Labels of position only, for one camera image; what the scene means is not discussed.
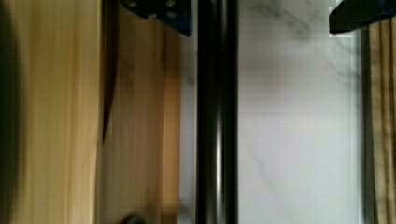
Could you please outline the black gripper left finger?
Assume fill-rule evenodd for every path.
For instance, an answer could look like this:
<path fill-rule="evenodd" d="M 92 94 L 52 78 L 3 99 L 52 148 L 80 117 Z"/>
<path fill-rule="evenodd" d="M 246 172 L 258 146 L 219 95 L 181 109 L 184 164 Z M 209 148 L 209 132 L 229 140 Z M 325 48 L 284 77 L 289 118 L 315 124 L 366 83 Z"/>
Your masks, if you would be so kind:
<path fill-rule="evenodd" d="M 120 0 L 143 19 L 156 19 L 184 36 L 192 35 L 192 0 Z"/>

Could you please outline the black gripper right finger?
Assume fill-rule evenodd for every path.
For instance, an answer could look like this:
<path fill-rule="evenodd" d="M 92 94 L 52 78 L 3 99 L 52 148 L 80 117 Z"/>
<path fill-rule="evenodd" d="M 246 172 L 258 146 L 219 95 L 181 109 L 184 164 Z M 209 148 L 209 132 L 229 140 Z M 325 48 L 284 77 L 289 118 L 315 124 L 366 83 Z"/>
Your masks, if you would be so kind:
<path fill-rule="evenodd" d="M 396 0 L 342 0 L 329 15 L 329 32 L 349 33 L 395 15 Z"/>

